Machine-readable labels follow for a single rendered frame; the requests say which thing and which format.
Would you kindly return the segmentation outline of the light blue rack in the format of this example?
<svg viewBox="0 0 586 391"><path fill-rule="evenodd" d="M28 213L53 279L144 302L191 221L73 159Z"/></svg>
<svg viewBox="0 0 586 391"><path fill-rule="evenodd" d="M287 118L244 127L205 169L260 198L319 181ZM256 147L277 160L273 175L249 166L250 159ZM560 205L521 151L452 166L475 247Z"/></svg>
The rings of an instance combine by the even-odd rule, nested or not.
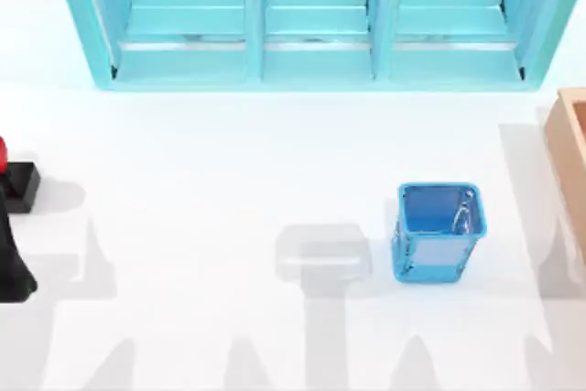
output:
<svg viewBox="0 0 586 391"><path fill-rule="evenodd" d="M111 91L524 91L577 0L66 0Z"/></svg>

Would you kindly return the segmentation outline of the blue basket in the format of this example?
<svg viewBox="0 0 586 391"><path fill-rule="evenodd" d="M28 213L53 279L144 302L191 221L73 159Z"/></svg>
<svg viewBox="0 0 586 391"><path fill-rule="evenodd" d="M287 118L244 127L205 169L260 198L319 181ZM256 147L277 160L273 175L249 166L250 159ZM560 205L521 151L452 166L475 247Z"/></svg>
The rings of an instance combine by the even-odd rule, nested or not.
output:
<svg viewBox="0 0 586 391"><path fill-rule="evenodd" d="M480 190L469 182L408 182L397 190L392 267L406 284L461 279L487 232Z"/></svg>

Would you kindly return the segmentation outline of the red and black stapler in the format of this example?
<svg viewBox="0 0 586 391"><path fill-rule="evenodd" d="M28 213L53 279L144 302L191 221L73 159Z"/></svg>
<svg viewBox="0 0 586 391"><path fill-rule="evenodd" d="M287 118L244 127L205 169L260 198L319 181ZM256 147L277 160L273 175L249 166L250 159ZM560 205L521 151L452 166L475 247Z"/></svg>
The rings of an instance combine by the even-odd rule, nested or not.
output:
<svg viewBox="0 0 586 391"><path fill-rule="evenodd" d="M10 214L31 213L41 177L32 161L11 161L0 136L0 199Z"/></svg>

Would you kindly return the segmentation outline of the shallow salmon-coloured box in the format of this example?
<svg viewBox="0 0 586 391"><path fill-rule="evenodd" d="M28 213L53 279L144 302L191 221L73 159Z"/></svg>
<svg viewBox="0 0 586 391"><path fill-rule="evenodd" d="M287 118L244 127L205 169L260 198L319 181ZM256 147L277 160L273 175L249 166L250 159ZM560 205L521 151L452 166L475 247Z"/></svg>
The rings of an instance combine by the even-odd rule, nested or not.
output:
<svg viewBox="0 0 586 391"><path fill-rule="evenodd" d="M544 132L577 246L586 260L586 87L558 89Z"/></svg>

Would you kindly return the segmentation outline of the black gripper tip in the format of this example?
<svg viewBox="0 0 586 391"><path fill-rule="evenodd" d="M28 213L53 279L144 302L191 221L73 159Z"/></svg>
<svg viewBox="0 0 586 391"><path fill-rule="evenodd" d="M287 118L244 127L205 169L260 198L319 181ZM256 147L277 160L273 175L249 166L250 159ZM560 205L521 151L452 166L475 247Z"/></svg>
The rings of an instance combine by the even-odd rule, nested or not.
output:
<svg viewBox="0 0 586 391"><path fill-rule="evenodd" d="M22 303L38 282L19 253L5 205L0 203L0 303Z"/></svg>

